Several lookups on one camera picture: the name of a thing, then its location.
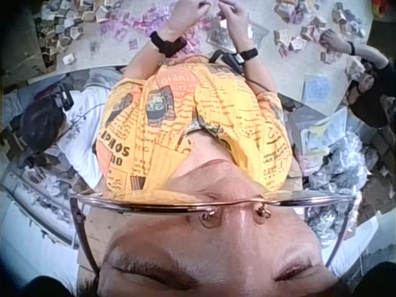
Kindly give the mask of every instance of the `eyeglasses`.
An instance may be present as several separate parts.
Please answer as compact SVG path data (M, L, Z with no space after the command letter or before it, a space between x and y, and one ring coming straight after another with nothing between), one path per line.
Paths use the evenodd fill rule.
M347 203L342 213L343 223L340 228L338 238L334 248L326 262L328 267L347 230L350 214L353 208L354 196L344 194L333 194L319 191L277 191L267 192L255 197L232 200L216 201L214 197L187 195L164 190L152 191L132 191L132 192L106 192L97 193L85 191L71 196L70 205L73 221L80 239L80 245L87 257L88 263L96 275L99 275L100 268L93 258L87 234L85 232L86 216L79 208L78 202L88 204L92 207L113 210L116 212L145 213L150 215L199 215L202 222L207 222L224 207L235 207L242 204L255 205L253 211L259 219L268 219L271 216L267 205L274 207L293 207L311 209L313 207L328 207L339 203Z

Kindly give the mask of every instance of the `nose pad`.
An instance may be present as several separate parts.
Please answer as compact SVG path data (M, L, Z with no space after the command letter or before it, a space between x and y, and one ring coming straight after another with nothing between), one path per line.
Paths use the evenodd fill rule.
M264 203L253 204L253 220L257 224L264 224L265 219L271 217L271 212L268 210L268 205Z
M222 224L223 210L218 208L212 212L204 213L199 216L199 221L205 228L211 229L219 227Z

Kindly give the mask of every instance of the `eyelash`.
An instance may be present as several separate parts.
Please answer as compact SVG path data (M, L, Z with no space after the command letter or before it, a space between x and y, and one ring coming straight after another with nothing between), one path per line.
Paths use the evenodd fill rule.
M293 264L291 267L288 267L284 272L281 273L279 277L275 279L276 282L283 282L287 280L291 280L295 276L299 275L301 272L304 272L307 269L312 267L311 260L308 259L306 263L302 263L302 261Z

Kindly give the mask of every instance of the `hand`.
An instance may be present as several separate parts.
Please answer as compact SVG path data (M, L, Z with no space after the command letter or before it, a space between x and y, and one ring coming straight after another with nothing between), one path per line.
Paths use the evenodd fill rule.
M241 52L254 45L248 37L249 14L234 0L218 0L222 15L227 20L227 29L235 48Z
M365 77L359 83L359 91L365 93L372 88L374 85L374 77L371 75L365 75Z
M166 27L158 33L159 36L164 40L175 41L209 11L210 5L208 1L202 0L179 0Z
M319 43L330 51L338 51L344 54L352 52L351 45L332 29L322 33Z

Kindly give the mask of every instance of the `eye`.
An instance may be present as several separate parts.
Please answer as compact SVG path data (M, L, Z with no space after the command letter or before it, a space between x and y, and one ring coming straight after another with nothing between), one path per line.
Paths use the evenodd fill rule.
M297 261L295 263L289 264L288 267L283 270L283 272L275 279L276 282L282 282L286 280L291 280L292 278L304 272L312 267L311 261L306 262Z

